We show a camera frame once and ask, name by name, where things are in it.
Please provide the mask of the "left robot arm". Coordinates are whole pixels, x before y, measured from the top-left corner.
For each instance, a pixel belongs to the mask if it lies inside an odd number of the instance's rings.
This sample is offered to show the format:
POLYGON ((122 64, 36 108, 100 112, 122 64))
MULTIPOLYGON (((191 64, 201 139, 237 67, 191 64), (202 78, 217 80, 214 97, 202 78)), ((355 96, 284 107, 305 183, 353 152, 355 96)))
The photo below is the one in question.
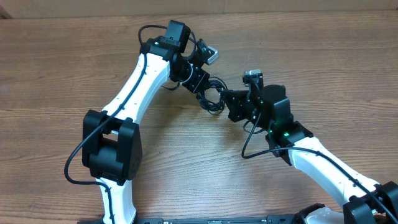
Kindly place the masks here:
POLYGON ((139 124, 153 97, 167 81, 192 93, 208 87, 218 51, 195 38, 184 23, 171 20, 165 34, 141 40, 137 65, 120 92, 101 111, 89 110, 83 119, 82 164, 101 189, 104 216, 100 223, 134 223, 132 180, 142 160, 139 124))

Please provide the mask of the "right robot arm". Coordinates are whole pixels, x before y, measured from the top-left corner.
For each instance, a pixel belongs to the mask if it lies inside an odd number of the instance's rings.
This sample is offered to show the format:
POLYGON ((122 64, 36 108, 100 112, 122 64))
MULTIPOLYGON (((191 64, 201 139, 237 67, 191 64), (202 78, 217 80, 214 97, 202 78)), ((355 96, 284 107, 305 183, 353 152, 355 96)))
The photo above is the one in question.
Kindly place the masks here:
POLYGON ((267 131, 267 153, 307 174, 342 208, 335 212, 316 203, 296 213, 292 223, 397 223, 397 184, 380 184, 334 156, 294 121, 284 86, 251 85, 246 91, 222 91, 220 97, 232 121, 245 119, 267 131))

